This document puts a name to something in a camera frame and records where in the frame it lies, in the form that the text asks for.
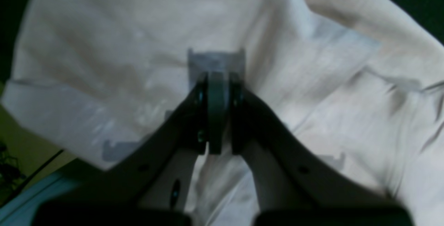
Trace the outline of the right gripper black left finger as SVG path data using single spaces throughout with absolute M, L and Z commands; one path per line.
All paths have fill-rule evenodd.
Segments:
M 34 226 L 190 226 L 184 213 L 198 156 L 221 154 L 226 90 L 202 74 L 186 99 L 134 153 L 42 204 Z

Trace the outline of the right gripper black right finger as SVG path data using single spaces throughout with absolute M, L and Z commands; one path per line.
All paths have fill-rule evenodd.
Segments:
M 344 177 L 312 154 L 271 108 L 229 75 L 232 152 L 249 166 L 255 226 L 412 226 L 397 202 Z

